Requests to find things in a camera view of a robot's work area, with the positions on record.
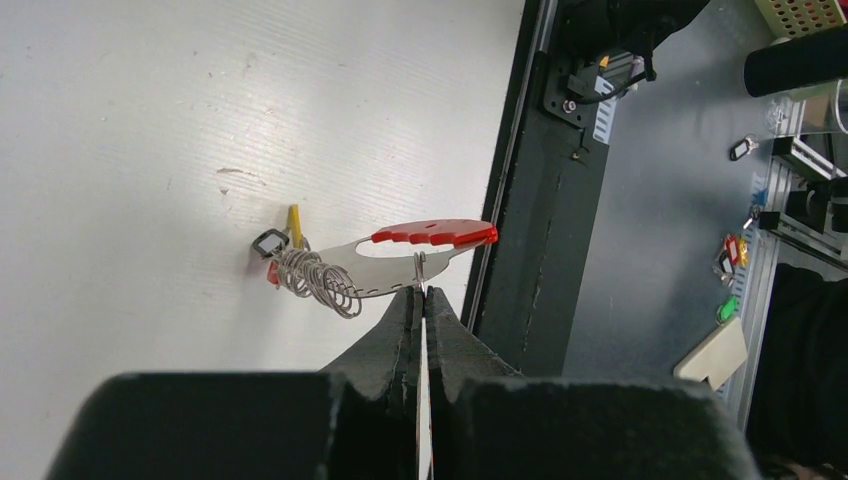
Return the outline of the red tag key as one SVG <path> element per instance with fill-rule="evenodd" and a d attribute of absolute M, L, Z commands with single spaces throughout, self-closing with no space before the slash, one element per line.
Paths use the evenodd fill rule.
<path fill-rule="evenodd" d="M 280 279 L 279 279 L 279 265 L 275 261 L 271 261 L 268 266 L 268 271 L 266 274 L 267 281 L 272 284 L 275 288 L 280 288 Z"/>

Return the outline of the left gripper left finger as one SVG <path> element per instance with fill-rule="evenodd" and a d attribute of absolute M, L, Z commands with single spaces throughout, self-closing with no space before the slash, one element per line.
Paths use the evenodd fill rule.
<path fill-rule="evenodd" d="M 318 372 L 133 372 L 81 406 L 51 479 L 414 479 L 408 287 Z"/>

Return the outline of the yellow tag key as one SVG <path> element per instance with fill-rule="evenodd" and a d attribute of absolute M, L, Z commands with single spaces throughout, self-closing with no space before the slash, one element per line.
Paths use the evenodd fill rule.
<path fill-rule="evenodd" d="M 293 248 L 303 249 L 305 246 L 299 206 L 292 204 L 288 207 L 286 228 Z"/>

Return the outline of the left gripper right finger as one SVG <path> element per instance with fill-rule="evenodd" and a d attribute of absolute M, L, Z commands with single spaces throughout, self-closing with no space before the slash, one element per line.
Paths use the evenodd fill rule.
<path fill-rule="evenodd" d="M 520 375 L 424 297 L 439 479 L 756 479 L 742 433 L 706 385 Z"/>

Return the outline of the grey red keyring holder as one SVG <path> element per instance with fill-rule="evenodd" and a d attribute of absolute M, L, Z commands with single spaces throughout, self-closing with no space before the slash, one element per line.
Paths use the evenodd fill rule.
<path fill-rule="evenodd" d="M 312 251 L 287 248 L 266 260 L 279 265 L 280 288 L 298 298 L 312 298 L 345 319 L 362 312 L 362 301 L 393 294 L 440 275 L 451 260 L 467 251 L 494 244 L 496 227 L 483 220 L 436 219 L 383 227 L 341 246 Z M 373 257 L 358 251 L 362 244 L 445 246 L 445 251 L 416 252 L 403 257 Z"/>

